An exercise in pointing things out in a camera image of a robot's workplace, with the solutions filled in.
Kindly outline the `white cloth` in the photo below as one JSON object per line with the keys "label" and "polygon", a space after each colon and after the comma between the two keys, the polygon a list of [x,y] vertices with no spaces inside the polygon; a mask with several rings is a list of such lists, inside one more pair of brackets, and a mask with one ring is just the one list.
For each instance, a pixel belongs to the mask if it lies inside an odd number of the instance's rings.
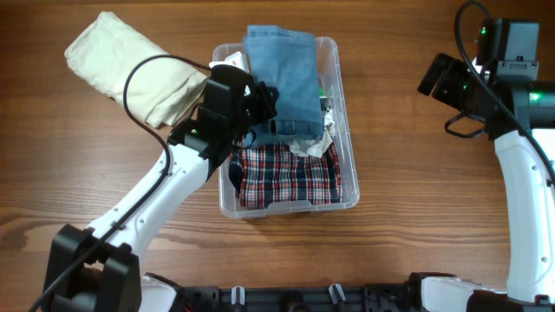
{"label": "white cloth", "polygon": [[320,104],[323,116],[323,135],[317,140],[292,140],[288,147],[290,152],[296,156],[321,158],[333,142],[336,133],[333,100],[329,97],[321,97]]}

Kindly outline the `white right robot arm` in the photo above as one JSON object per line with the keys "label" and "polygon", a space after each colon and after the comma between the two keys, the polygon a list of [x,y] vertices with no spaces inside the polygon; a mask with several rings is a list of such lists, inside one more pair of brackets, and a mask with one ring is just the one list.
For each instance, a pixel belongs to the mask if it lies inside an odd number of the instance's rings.
{"label": "white right robot arm", "polygon": [[413,275],[416,307],[428,311],[554,309],[554,84],[539,81],[539,24],[483,21],[474,60],[439,53],[418,87],[487,134],[503,173],[511,256],[506,289],[455,276]]}

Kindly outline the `cream cloth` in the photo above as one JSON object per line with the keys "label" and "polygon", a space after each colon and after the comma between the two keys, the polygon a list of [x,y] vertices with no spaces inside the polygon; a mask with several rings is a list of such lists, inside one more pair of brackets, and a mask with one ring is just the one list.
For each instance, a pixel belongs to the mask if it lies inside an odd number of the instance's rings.
{"label": "cream cloth", "polygon": [[112,12],[102,12],[65,50],[69,68],[152,127],[174,125],[201,96],[207,76]]}

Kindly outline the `plaid checkered shorts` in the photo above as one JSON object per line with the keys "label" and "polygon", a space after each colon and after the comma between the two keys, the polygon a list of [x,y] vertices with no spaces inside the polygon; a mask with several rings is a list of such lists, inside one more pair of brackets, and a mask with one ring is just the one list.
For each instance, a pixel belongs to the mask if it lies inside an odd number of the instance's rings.
{"label": "plaid checkered shorts", "polygon": [[241,150],[231,155],[227,175],[236,199],[247,209],[264,209],[278,202],[329,205],[342,201],[334,144],[320,158],[297,156],[284,144]]}

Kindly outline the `blue jeans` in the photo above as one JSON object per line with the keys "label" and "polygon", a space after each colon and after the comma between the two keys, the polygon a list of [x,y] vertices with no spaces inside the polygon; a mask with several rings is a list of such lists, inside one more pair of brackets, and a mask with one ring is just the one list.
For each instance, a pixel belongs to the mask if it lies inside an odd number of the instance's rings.
{"label": "blue jeans", "polygon": [[254,126],[244,144],[256,147],[320,139],[323,116],[315,37],[277,25],[250,25],[243,46],[256,80],[278,90],[277,115]]}

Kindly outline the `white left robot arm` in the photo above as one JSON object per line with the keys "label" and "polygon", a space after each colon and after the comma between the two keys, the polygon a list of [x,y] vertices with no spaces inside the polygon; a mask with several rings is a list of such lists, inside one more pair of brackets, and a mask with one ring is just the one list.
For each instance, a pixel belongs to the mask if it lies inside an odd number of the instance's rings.
{"label": "white left robot arm", "polygon": [[160,141],[162,154],[142,180],[85,229],[54,236],[37,311],[179,311],[182,288],[140,263],[185,199],[225,162],[254,127],[277,114],[279,92],[242,68],[212,68],[203,101]]}

